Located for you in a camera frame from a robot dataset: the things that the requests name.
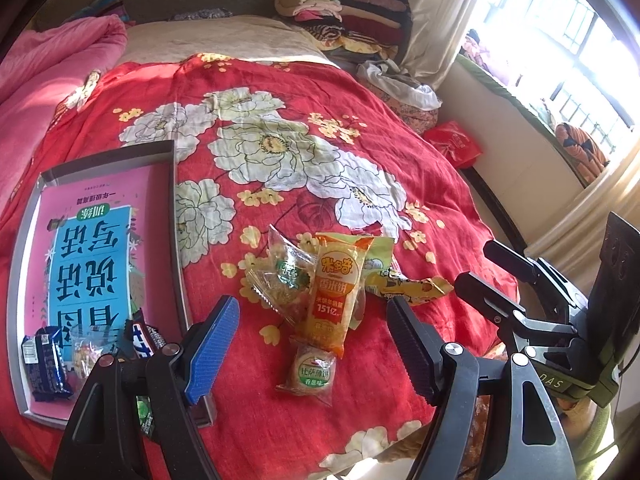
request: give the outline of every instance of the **metal screw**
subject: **metal screw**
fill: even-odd
[[[111,354],[105,354],[98,359],[98,364],[104,368],[113,364],[113,356]]]
[[[462,354],[462,346],[458,343],[447,343],[444,345],[444,351],[449,355],[460,355]]]
[[[180,351],[180,345],[168,343],[162,347],[162,353],[167,356],[176,355]]]
[[[513,362],[518,366],[527,366],[529,364],[529,358],[524,354],[514,354],[511,356]]]

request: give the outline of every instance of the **blue snack package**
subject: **blue snack package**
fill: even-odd
[[[25,336],[22,340],[24,367],[37,402],[68,399],[73,395],[57,343],[60,332],[60,327],[47,326],[39,329],[35,336]]]

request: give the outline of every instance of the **green label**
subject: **green label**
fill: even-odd
[[[99,216],[105,216],[111,207],[109,204],[96,204],[89,207],[83,207],[76,215],[76,220],[88,220],[89,218],[98,218]]]
[[[308,359],[298,367],[298,379],[305,386],[320,388],[329,382],[329,378],[331,378],[330,368],[328,366],[325,368],[318,366],[317,362],[316,359]]]
[[[276,261],[278,279],[290,288],[305,288],[309,286],[309,274],[305,269],[291,265],[286,260]]]

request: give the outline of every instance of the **red floral bedspread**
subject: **red floral bedspread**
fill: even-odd
[[[203,54],[108,73],[81,110],[68,111],[47,133],[0,219],[0,296],[41,171],[167,138],[178,147],[178,234],[193,318],[204,319],[221,294],[241,304],[240,327],[213,389],[218,420],[201,433],[222,478],[321,478],[428,422],[433,410],[415,395],[383,301],[371,295],[338,362],[333,407],[276,391],[294,354],[289,332],[244,278],[264,256],[271,223],[302,246],[319,231],[382,232],[398,240],[395,256],[409,278],[440,275],[452,283],[472,270],[516,296],[515,280],[482,256],[491,233],[456,171],[372,93],[330,66]],[[492,326],[453,293],[416,312],[475,354],[495,340]],[[5,364],[6,346],[0,348]],[[51,466],[61,433],[18,415],[8,367],[0,370],[1,431]],[[147,449],[156,478],[167,478],[159,447]]]

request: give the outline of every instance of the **white curtain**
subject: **white curtain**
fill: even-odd
[[[636,228],[640,226],[640,140],[619,163],[609,164],[526,253],[542,256],[589,294],[600,267],[600,247],[610,211]]]
[[[460,50],[476,0],[409,0],[409,4],[414,26],[402,66],[437,89]]]

